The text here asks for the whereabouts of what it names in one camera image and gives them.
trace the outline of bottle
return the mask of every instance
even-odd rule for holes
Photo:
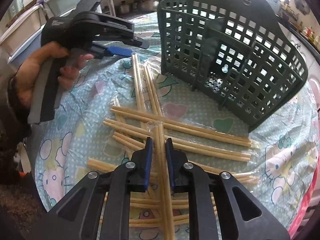
[[[311,32],[312,32],[312,27],[309,27],[309,28],[307,29],[306,36],[309,37],[309,35],[311,34]]]
[[[318,44],[319,44],[319,41],[320,41],[320,36],[317,35],[317,36],[315,37],[315,40],[313,41],[313,44],[317,47]]]

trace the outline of mounting hole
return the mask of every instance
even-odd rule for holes
[[[251,4],[251,0],[243,0],[243,3],[244,3],[245,5],[250,5],[250,4]]]

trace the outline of patterned tablecloth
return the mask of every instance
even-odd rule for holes
[[[248,126],[217,103],[171,75],[161,75],[161,45],[156,13],[133,20],[136,35],[149,41],[147,50],[131,48],[140,61],[152,66],[165,115],[184,122],[246,137]],[[120,42],[103,45],[127,47]],[[113,130],[102,125],[112,117],[111,101],[136,109],[130,58],[120,56],[90,60],[73,89],[66,93],[55,119],[33,127],[29,151],[37,152],[35,176],[40,197],[50,210],[90,169],[87,158],[119,165],[128,160],[112,139]],[[316,103],[308,82],[287,104],[249,134],[262,144],[260,150],[188,137],[211,146],[252,154],[249,163],[187,153],[188,159],[228,171],[255,171],[257,185],[245,185],[272,214],[289,228],[309,188],[316,167],[319,134]],[[150,210],[132,209],[131,218],[152,218]],[[188,225],[176,227],[177,239],[188,238]],[[131,229],[130,239],[161,239],[157,228]]]

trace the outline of clamp jaw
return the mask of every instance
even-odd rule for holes
[[[95,240],[106,192],[100,239],[129,239],[130,192],[148,188],[152,139],[114,171],[89,172],[32,228],[28,240]]]
[[[171,138],[166,156],[172,191],[188,192],[190,240],[219,239],[211,192],[223,240],[290,240],[282,224],[229,172],[205,172],[174,150]]]

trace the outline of wooden chopstick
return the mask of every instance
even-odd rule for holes
[[[98,171],[102,172],[110,172],[114,171],[117,167],[117,165],[102,162],[93,158],[88,158],[87,165],[93,169],[96,169]],[[150,176],[153,178],[157,177],[157,174],[155,172],[150,172]]]
[[[172,213],[172,200],[171,200],[171,191],[169,185],[169,174],[168,168],[166,166],[166,158],[164,151],[164,139],[162,139],[161,127],[157,125],[154,126],[154,141],[155,141],[155,158],[158,168],[158,181],[160,184],[160,195],[161,195],[161,204],[162,204],[162,214],[163,218],[166,219],[164,222],[164,230],[166,237],[165,239],[175,239],[175,231],[173,226],[173,213]]]
[[[172,142],[172,144],[174,148],[188,151],[188,152],[198,153],[198,154],[222,158],[222,159],[234,160],[234,161],[241,161],[241,162],[250,161],[250,158],[248,157],[234,156],[234,155],[228,155],[228,154],[214,152],[214,151],[208,151],[208,150],[199,149],[199,148],[195,148],[195,147],[191,147],[191,146],[183,145],[179,143],[174,143],[174,142]]]
[[[102,123],[107,125],[107,126],[112,127],[113,129],[115,129],[117,131],[120,131],[120,132],[123,132],[123,133],[126,133],[126,134],[130,134],[132,136],[135,136],[135,137],[138,137],[138,138],[141,138],[141,139],[144,139],[144,140],[146,140],[147,137],[149,136],[149,135],[146,135],[146,134],[142,134],[142,133],[136,132],[134,130],[130,130],[130,129],[121,127],[119,125],[116,125],[116,124],[113,124],[113,123],[110,123],[110,122],[103,121]]]
[[[144,101],[144,92],[143,92],[143,85],[142,85],[142,78],[141,78],[141,69],[139,66],[138,55],[135,56],[136,60],[136,67],[137,67],[137,78],[138,78],[138,86],[139,86],[139,95],[140,95],[140,107],[138,107],[138,111],[146,112],[146,103]]]
[[[194,125],[191,125],[191,124],[179,122],[179,121],[172,120],[172,119],[169,119],[169,118],[166,118],[166,117],[163,117],[163,116],[158,116],[158,115],[155,115],[155,114],[142,113],[142,112],[139,112],[139,111],[135,111],[135,110],[129,109],[127,107],[112,106],[111,109],[115,109],[115,110],[122,111],[122,112],[129,113],[129,114],[139,115],[141,117],[145,117],[145,118],[149,118],[149,119],[153,119],[153,120],[163,121],[163,122],[166,122],[166,123],[169,123],[169,124],[182,126],[182,127],[189,128],[189,129],[192,129],[192,130],[198,130],[198,131],[201,131],[201,132],[214,134],[214,135],[217,135],[217,136],[222,136],[222,137],[225,137],[225,138],[230,138],[230,139],[249,142],[249,143],[251,142],[251,139],[249,139],[249,138],[239,137],[239,136],[235,136],[235,135],[230,135],[230,134],[218,132],[218,131],[213,130],[213,129],[194,126]]]
[[[155,103],[154,108],[152,108],[152,110],[155,114],[162,116],[163,114],[162,114],[161,107],[159,104],[159,99],[158,99],[158,96],[156,93],[156,87],[154,84],[153,73],[152,73],[149,65],[147,65],[147,64],[144,65],[144,73],[145,73],[145,79],[146,79],[147,83],[150,85],[150,86],[147,86],[149,98],[151,96],[154,100],[154,103]]]
[[[122,135],[122,134],[119,134],[117,132],[115,132],[115,135],[118,135],[118,136],[121,136],[123,141],[124,141],[124,145],[126,145],[126,141],[130,141],[131,142],[131,145],[134,145],[136,146],[137,144],[140,145],[140,146],[143,146],[143,143],[135,140],[135,139],[132,139],[130,137],[127,137],[125,135]],[[220,174],[221,172],[225,171],[225,170],[220,170],[220,169],[217,169],[217,168],[213,168],[213,167],[210,167],[210,166],[207,166],[207,165],[203,165],[203,164],[200,164],[200,163],[196,163],[196,162],[193,162],[193,161],[190,161],[198,166],[200,166],[204,171],[207,171],[207,172],[210,172],[210,173],[214,173],[214,174]],[[254,174],[254,172],[245,172],[245,173],[234,173],[234,172],[230,172],[228,171],[230,174],[232,174],[239,182],[246,182],[246,181],[249,181],[249,182],[253,182],[254,180],[256,180],[256,177],[252,176],[252,174]]]
[[[178,215],[173,217],[173,221],[182,221],[182,220],[188,220],[189,214],[185,215]],[[144,224],[157,224],[161,222],[161,219],[153,218],[153,219],[129,219],[129,225],[130,224],[137,224],[137,225],[144,225]]]
[[[188,205],[189,200],[188,199],[173,199],[172,206],[177,205]],[[130,202],[133,203],[140,203],[140,204],[153,204],[153,205],[160,205],[160,200],[157,199],[148,199],[148,198],[130,198]]]
[[[258,144],[257,142],[255,142],[253,144],[252,143],[253,141],[248,138],[239,139],[241,137],[233,136],[233,135],[229,135],[229,134],[226,135],[224,133],[220,133],[220,132],[217,132],[217,131],[214,131],[211,129],[192,126],[192,125],[185,124],[185,123],[178,122],[178,121],[174,121],[174,120],[171,120],[171,119],[168,119],[165,117],[161,117],[159,115],[142,113],[142,112],[131,110],[131,109],[121,107],[121,106],[120,107],[112,106],[111,111],[113,111],[114,113],[117,113],[117,114],[121,114],[121,115],[128,117],[128,118],[139,120],[141,122],[150,122],[150,121],[152,122],[154,120],[163,121],[164,122],[163,126],[166,129],[176,130],[176,131],[180,131],[183,133],[192,134],[192,135],[196,135],[199,137],[208,138],[208,139],[212,139],[212,140],[216,140],[216,141],[241,145],[241,146],[245,146],[245,147],[257,147],[257,144]]]
[[[204,149],[204,150],[209,150],[209,151],[218,152],[218,153],[224,153],[224,154],[230,154],[230,155],[234,155],[234,156],[241,156],[241,157],[247,157],[247,158],[251,157],[251,154],[249,154],[249,153],[241,153],[241,152],[223,150],[223,149],[215,148],[215,147],[212,147],[212,146],[207,146],[207,145],[200,144],[200,143],[186,141],[186,140],[179,139],[179,138],[176,138],[176,137],[173,137],[173,136],[169,136],[169,135],[164,135],[164,138],[166,140],[168,138],[171,138],[172,142],[188,145],[188,146],[199,148],[199,149]]]
[[[116,140],[117,142],[123,144],[124,146],[126,146],[126,147],[128,147],[129,149],[132,149],[132,150],[134,150],[134,151],[138,151],[138,150],[142,150],[142,149],[143,149],[143,148],[141,148],[141,147],[139,147],[139,146],[137,146],[137,145],[135,145],[135,144],[132,144],[132,143],[124,140],[124,139],[121,138],[121,137],[116,136],[116,135],[113,135],[112,137],[113,137],[113,139]]]
[[[158,113],[158,110],[157,110],[157,106],[156,106],[156,102],[155,102],[155,98],[152,94],[152,88],[151,88],[151,81],[150,81],[150,77],[148,75],[148,72],[146,70],[146,66],[144,65],[143,66],[143,70],[144,70],[144,78],[146,80],[146,85],[147,85],[147,88],[148,88],[148,94],[149,94],[149,100],[150,100],[150,104],[151,104],[151,108],[153,110],[154,113]]]
[[[132,138],[130,138],[128,136],[125,136],[125,135],[123,135],[121,133],[115,132],[113,135],[115,135],[117,137],[120,137],[123,140],[126,140],[126,141],[128,141],[128,142],[130,142],[130,143],[132,143],[132,144],[134,144],[134,145],[136,145],[138,147],[140,147],[140,149],[144,149],[144,147],[145,147],[145,143],[139,142],[139,141],[137,141],[135,139],[132,139]]]
[[[134,83],[134,92],[136,94],[136,100],[137,100],[137,106],[138,109],[141,106],[141,98],[140,98],[140,88],[138,84],[138,74],[137,74],[137,63],[135,59],[136,54],[132,54],[131,56],[131,62],[132,62],[132,68],[133,68],[133,83]]]
[[[136,126],[133,126],[133,125],[120,123],[120,122],[117,122],[117,121],[114,121],[114,120],[111,120],[111,119],[105,119],[103,121],[103,123],[105,125],[109,125],[109,126],[113,127],[115,130],[123,131],[126,134],[134,135],[134,136],[136,136],[138,138],[146,139],[148,136],[151,136],[151,133],[149,131],[146,131],[146,130],[140,128],[140,127],[136,127]],[[217,158],[223,158],[223,159],[235,160],[235,161],[243,161],[243,162],[250,161],[250,158],[248,158],[248,157],[241,157],[241,156],[235,156],[235,155],[232,155],[232,154],[229,155],[229,154],[225,154],[225,153],[204,150],[204,149],[201,149],[201,148],[195,148],[195,147],[191,147],[191,146],[188,146],[188,145],[179,144],[179,143],[176,143],[176,142],[172,142],[172,144],[177,149],[186,150],[186,151],[194,152],[194,153],[198,153],[198,154],[214,156],[214,157],[217,157]]]

